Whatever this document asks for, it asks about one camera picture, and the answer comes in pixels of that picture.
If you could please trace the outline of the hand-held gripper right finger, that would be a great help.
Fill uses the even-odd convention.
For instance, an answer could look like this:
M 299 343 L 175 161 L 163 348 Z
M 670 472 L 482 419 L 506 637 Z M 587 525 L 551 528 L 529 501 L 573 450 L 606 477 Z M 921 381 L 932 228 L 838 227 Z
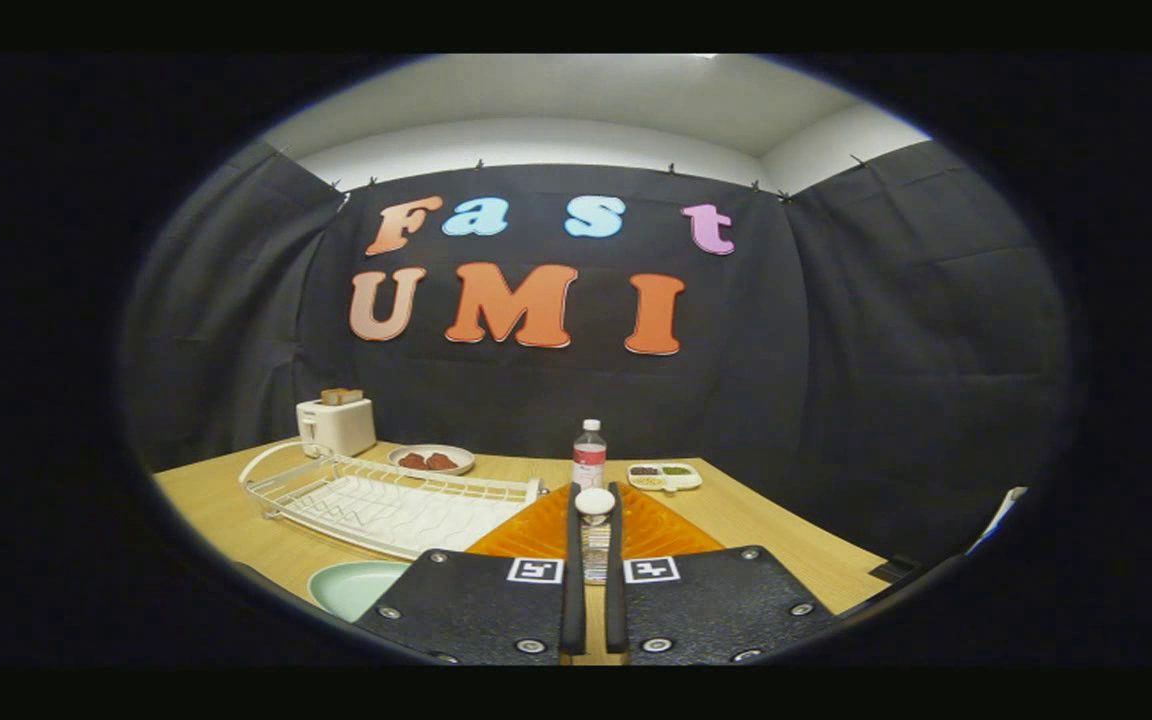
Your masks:
M 605 650 L 622 664 L 755 664 L 840 626 L 761 544 L 726 546 L 641 488 L 611 492 Z

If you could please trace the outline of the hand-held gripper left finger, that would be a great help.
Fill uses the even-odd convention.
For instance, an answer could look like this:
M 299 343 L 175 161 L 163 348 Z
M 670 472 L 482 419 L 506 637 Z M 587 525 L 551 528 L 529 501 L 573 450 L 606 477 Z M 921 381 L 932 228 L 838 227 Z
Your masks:
M 490 553 L 420 553 L 355 626 L 444 664 L 559 665 L 584 655 L 573 486 L 539 498 L 484 541 Z

